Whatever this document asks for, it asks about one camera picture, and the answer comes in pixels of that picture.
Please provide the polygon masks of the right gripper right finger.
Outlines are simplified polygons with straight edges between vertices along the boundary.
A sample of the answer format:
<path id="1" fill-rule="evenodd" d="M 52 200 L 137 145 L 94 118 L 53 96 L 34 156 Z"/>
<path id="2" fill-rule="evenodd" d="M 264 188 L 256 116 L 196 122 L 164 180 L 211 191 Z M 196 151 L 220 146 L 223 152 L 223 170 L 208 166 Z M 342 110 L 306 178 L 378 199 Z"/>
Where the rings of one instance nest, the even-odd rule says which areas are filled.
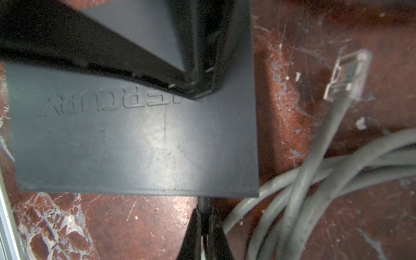
<path id="1" fill-rule="evenodd" d="M 217 212 L 212 211 L 208 225 L 208 260 L 233 260 L 222 222 Z"/>

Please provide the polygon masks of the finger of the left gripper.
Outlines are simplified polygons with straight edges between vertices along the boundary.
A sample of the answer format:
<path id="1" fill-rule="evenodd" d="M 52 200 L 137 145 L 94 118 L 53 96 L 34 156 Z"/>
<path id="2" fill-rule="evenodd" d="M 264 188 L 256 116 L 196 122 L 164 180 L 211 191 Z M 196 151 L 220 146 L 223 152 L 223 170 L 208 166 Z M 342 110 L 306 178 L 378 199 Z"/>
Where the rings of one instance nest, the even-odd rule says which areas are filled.
<path id="1" fill-rule="evenodd" d="M 169 1 L 180 70 L 61 1 L 2 1 L 1 59 L 108 76 L 198 99 L 219 88 L 235 1 Z"/>

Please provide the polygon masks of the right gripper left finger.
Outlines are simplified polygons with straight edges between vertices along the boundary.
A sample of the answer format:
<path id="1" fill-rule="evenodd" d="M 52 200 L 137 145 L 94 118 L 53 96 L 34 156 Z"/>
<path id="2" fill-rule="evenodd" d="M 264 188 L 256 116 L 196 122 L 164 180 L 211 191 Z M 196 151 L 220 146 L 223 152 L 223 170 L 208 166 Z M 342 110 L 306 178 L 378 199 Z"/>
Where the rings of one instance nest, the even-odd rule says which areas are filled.
<path id="1" fill-rule="evenodd" d="M 202 217 L 195 208 L 191 214 L 177 260 L 200 260 L 202 254 Z"/>

